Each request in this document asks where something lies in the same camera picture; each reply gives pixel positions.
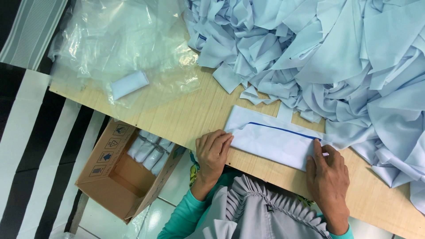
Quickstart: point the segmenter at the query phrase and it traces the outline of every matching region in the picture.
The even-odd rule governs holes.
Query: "shirt cuff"
[[[193,196],[193,194],[190,191],[190,189],[187,191],[187,194],[186,194],[185,197],[187,199],[187,202],[190,203],[191,205],[193,205],[194,207],[200,208],[200,207],[205,207],[205,205],[206,205],[206,202],[201,202],[201,201],[197,200]]]
[[[352,236],[353,235],[353,232],[351,231],[350,224],[348,224],[348,230],[347,230],[347,232],[344,233],[341,236],[337,236],[337,235],[334,235],[332,233],[329,233],[329,234],[331,235],[332,239],[351,239],[351,238],[353,238],[353,236]]]

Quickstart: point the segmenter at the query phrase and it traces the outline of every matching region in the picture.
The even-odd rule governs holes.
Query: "label tag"
[[[274,213],[273,207],[270,204],[266,204],[267,212],[268,213]]]

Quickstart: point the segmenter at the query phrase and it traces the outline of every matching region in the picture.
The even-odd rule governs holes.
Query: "shirt sleeve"
[[[174,209],[170,220],[159,233],[158,239],[188,237],[195,231],[196,225],[206,209],[206,202],[198,201],[189,189]]]
[[[350,224],[348,225],[347,232],[345,234],[341,235],[341,236],[337,236],[337,235],[334,235],[332,233],[329,233],[329,234],[331,235],[332,239],[354,239],[353,232],[351,231]]]

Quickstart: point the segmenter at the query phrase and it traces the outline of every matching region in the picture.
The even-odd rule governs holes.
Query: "grey hijab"
[[[321,221],[298,199],[242,175],[216,191],[205,221],[187,238],[331,239]]]

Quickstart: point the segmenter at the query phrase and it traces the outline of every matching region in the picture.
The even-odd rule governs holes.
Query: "wooden table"
[[[201,89],[124,121],[160,137],[195,150],[195,139],[223,129],[233,105],[276,116],[280,102],[255,106],[239,99],[244,90],[240,85],[228,94],[212,77],[214,69],[197,69]],[[99,90],[86,87],[72,91],[52,84],[50,90],[104,114],[113,116],[106,96]],[[310,123],[294,114],[292,123],[324,132],[325,121]],[[341,151],[350,172],[347,205],[351,216],[407,239],[425,239],[425,216],[409,201],[409,185],[390,189],[371,167],[351,149]],[[232,148],[227,164],[255,177],[273,183],[299,195],[310,197],[305,173]]]

